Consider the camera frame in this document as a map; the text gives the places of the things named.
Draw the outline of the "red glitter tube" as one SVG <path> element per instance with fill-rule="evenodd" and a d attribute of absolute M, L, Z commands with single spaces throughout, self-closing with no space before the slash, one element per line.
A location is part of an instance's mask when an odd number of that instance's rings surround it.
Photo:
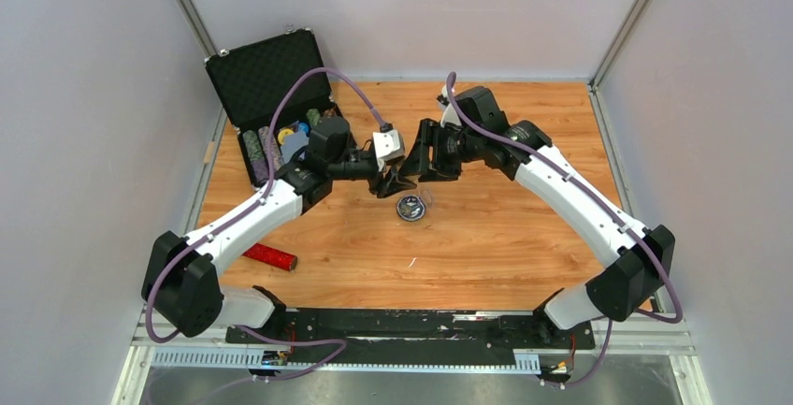
<path fill-rule="evenodd" d="M 287 272 L 294 271 L 298 262 L 298 258 L 295 255 L 261 243 L 254 244 L 250 249 L 245 251 L 243 255 L 254 261 Z"/>

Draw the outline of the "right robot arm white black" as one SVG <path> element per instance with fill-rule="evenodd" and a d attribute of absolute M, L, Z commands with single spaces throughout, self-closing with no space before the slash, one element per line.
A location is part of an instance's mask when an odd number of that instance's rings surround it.
<path fill-rule="evenodd" d="M 534 333 L 557 346 L 578 324 L 623 322 L 669 278 L 675 237 L 631 217 L 587 181 L 551 138 L 530 121 L 509 123 L 492 91 L 443 89 L 442 117 L 420 122 L 399 173 L 419 182 L 455 181 L 462 165 L 482 161 L 543 200 L 588 245 L 603 270 L 551 295 L 535 310 Z"/>

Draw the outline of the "black poker chip case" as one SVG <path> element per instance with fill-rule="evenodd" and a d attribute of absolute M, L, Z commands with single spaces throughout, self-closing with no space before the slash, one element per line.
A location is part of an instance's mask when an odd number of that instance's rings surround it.
<path fill-rule="evenodd" d="M 307 71 L 324 64 L 315 34 L 309 28 L 274 36 L 252 44 L 211 55 L 205 70 L 230 123 L 249 182 L 256 179 L 242 134 L 270 124 L 277 106 Z"/>

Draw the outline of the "yellow dealer button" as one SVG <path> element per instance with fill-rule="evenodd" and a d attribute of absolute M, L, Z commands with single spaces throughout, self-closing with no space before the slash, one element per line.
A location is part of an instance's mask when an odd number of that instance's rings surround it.
<path fill-rule="evenodd" d="M 295 131 L 294 131 L 292 128 L 284 127 L 284 128 L 282 128 L 282 129 L 280 129 L 280 130 L 279 130 L 279 132 L 278 132 L 278 135 L 277 135 L 277 141 L 278 141 L 278 143 L 279 143 L 280 145 L 283 145 L 283 144 L 284 144 L 284 142 L 285 142 L 285 140 L 286 140 L 286 139 L 287 139 L 289 136 L 293 135 L 294 133 L 295 133 Z"/>

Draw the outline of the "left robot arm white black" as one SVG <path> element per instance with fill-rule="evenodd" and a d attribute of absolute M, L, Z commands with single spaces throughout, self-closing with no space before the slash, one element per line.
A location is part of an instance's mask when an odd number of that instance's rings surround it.
<path fill-rule="evenodd" d="M 150 338 L 164 341 L 153 328 L 158 313 L 188 338 L 214 325 L 244 325 L 264 342 L 279 340 L 287 320 L 276 311 L 276 298 L 260 287 L 223 287 L 220 277 L 268 233 L 327 197 L 334 181 L 367 181 L 378 198 L 409 190 L 413 182 L 397 170 L 404 157 L 404 140 L 391 124 L 373 133 L 369 147 L 358 148 L 344 118 L 322 118 L 260 191 L 183 237 L 167 231 L 155 240 L 141 289 Z"/>

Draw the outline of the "purple chip stack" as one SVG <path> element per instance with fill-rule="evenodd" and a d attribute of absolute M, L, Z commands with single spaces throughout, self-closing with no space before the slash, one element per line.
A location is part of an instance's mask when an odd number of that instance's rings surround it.
<path fill-rule="evenodd" d="M 273 131 L 269 126 L 264 126 L 258 130 L 258 137 L 267 159 L 272 163 L 274 171 L 283 165 L 281 149 Z"/>

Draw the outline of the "blue playing card deck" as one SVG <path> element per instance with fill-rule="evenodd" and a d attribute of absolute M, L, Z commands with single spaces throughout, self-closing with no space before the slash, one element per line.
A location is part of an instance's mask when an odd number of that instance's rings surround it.
<path fill-rule="evenodd" d="M 290 134 L 283 139 L 281 144 L 281 155 L 284 163 L 291 161 L 292 157 L 309 143 L 306 133 L 298 131 Z"/>

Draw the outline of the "pink green chip stack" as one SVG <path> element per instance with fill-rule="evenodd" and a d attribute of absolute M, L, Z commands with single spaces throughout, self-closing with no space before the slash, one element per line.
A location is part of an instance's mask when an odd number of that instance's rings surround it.
<path fill-rule="evenodd" d="M 323 117 L 324 114 L 317 108 L 310 108 L 306 112 L 307 123 L 310 129 L 313 129 Z"/>

